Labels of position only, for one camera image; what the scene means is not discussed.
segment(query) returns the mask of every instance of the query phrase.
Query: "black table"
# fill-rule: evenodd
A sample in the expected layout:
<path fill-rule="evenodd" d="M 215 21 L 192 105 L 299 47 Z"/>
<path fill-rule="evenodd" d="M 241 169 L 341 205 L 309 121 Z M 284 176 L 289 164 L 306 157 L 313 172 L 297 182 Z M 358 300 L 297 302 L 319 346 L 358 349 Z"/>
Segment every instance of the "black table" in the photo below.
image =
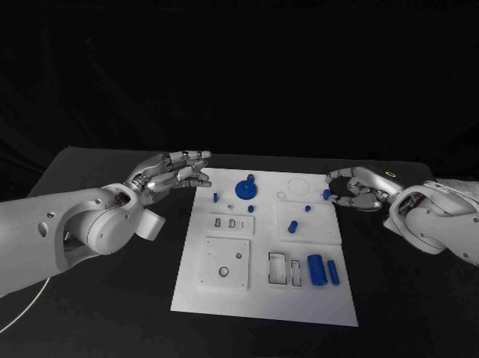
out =
<path fill-rule="evenodd" d="M 153 153 L 67 148 L 29 196 L 122 182 Z M 420 163 L 215 154 L 210 167 L 323 174 L 372 165 L 414 183 Z M 384 210 L 336 207 L 359 327 L 169 311 L 194 189 L 153 206 L 155 241 L 136 236 L 113 255 L 51 278 L 25 315 L 0 335 L 0 357 L 479 357 L 479 268 L 450 252 L 421 253 L 381 225 Z M 0 300 L 0 329 L 42 283 Z"/>

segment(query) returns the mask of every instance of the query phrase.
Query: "robotic arm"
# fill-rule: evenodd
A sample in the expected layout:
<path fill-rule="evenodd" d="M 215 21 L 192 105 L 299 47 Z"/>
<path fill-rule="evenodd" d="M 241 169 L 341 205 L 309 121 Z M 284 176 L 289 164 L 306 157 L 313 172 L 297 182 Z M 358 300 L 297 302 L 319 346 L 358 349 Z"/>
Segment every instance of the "robotic arm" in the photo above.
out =
<path fill-rule="evenodd" d="M 446 248 L 479 266 L 479 199 L 441 183 L 427 181 L 407 187 L 398 175 L 364 167 L 331 172 L 325 182 L 348 177 L 354 197 L 331 195 L 332 202 L 361 211 L 377 211 L 390 203 L 384 227 L 429 254 Z"/>
<path fill-rule="evenodd" d="M 0 295 L 116 252 L 133 233 L 153 240 L 163 218 L 145 207 L 169 189 L 210 187 L 208 151 L 159 154 L 123 183 L 0 203 Z"/>

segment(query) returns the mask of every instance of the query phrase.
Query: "robotic hand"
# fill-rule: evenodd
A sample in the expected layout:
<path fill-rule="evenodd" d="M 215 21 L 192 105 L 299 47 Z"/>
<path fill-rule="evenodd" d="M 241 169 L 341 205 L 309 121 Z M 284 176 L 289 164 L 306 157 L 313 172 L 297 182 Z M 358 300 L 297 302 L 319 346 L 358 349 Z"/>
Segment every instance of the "robotic hand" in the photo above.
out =
<path fill-rule="evenodd" d="M 355 196 L 331 195 L 335 204 L 371 212 L 388 202 L 384 227 L 429 254 L 449 248 L 479 266 L 479 182 L 439 180 L 407 186 L 398 175 L 361 166 L 331 172 L 325 182 L 339 177 L 349 178 Z"/>
<path fill-rule="evenodd" d="M 210 187 L 208 151 L 159 154 L 125 182 L 0 203 L 0 295 L 116 252 L 133 233 L 153 240 L 163 218 L 148 209 L 171 189 Z"/>

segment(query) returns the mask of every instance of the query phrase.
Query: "blue object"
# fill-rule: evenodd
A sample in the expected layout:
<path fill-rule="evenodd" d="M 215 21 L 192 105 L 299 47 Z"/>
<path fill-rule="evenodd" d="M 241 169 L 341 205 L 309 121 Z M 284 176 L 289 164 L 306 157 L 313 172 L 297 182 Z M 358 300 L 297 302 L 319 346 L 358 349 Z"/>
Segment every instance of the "blue object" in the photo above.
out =
<path fill-rule="evenodd" d="M 293 220 L 293 221 L 290 222 L 290 226 L 287 227 L 287 231 L 289 231 L 290 233 L 295 233 L 296 225 L 297 225 L 297 222 Z"/>
<path fill-rule="evenodd" d="M 322 286 L 328 284 L 328 277 L 325 276 L 323 261 L 320 255 L 307 256 L 309 276 L 312 277 L 312 285 Z"/>
<path fill-rule="evenodd" d="M 333 265 L 333 261 L 328 261 L 328 274 L 331 275 L 331 281 L 333 285 L 339 285 L 336 266 Z"/>
<path fill-rule="evenodd" d="M 235 195 L 243 200 L 250 200 L 257 194 L 257 187 L 253 183 L 253 175 L 247 175 L 247 180 L 241 180 L 235 185 Z"/>

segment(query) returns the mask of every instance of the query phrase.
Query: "black backdrop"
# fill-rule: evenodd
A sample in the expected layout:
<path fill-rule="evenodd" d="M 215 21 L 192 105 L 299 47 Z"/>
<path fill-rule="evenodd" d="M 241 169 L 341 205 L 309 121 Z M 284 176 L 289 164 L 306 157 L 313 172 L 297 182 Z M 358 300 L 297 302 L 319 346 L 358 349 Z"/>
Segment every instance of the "black backdrop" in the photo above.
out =
<path fill-rule="evenodd" d="M 21 4 L 0 1 L 0 200 L 68 145 L 479 180 L 479 1 Z"/>

